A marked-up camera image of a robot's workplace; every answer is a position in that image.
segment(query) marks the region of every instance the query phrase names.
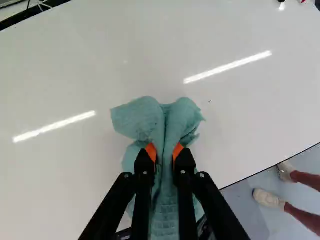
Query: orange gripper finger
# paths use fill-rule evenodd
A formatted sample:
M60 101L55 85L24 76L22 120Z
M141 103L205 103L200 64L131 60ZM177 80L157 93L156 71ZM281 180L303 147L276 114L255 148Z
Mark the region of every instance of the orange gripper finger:
M172 153L172 159L173 162L176 161L177 157L179 156L180 152L184 149L184 147L178 142L178 144L175 146L173 153Z
M153 163L156 163L157 160L157 150L155 146L152 143L149 143L145 148L146 152L148 153L149 157L153 161Z

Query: gray floor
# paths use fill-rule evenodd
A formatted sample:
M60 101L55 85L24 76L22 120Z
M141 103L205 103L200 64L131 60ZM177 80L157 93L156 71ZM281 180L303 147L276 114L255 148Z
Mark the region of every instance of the gray floor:
M299 171L320 174L320 145L289 162ZM253 188L270 191L299 209L320 215L320 193L299 183L280 181L277 170L273 167L222 191L252 240L319 239L290 215L259 206L252 198Z

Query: green cloth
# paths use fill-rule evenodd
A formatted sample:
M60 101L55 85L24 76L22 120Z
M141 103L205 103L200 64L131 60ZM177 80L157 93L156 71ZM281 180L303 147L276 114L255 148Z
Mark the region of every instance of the green cloth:
M128 146L122 161L125 172L134 173L134 162L141 148L153 143L158 161L155 185L152 188L150 238L152 240L179 239L179 213L177 188L173 184L172 153L180 142L189 146L199 135L195 132L204 118L197 105L187 97L172 104L159 104L150 96L144 96L128 104L113 108L111 118L114 129L136 140ZM134 211L133 199L127 212ZM194 197L194 210L199 220L204 211Z

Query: white sneaker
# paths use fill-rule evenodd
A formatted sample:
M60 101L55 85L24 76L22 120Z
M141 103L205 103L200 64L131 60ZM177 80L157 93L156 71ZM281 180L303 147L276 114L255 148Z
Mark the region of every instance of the white sneaker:
M285 210L286 201L282 198L273 195L270 192L262 190L260 188L255 188L253 190L253 198L261 205L274 209Z
M295 171L296 169L288 162L284 161L282 163L279 163L277 165L278 168L278 174L279 177L282 181L287 182L287 183L295 183L290 174Z

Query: person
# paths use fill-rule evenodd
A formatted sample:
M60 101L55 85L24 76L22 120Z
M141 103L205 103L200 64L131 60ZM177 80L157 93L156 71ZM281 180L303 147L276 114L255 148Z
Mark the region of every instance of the person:
M277 169L280 179L284 182L301 183L320 192L320 175L297 171L288 161L278 164ZM255 188L252 195L259 204L290 214L320 237L320 215L300 210L286 200L260 188Z

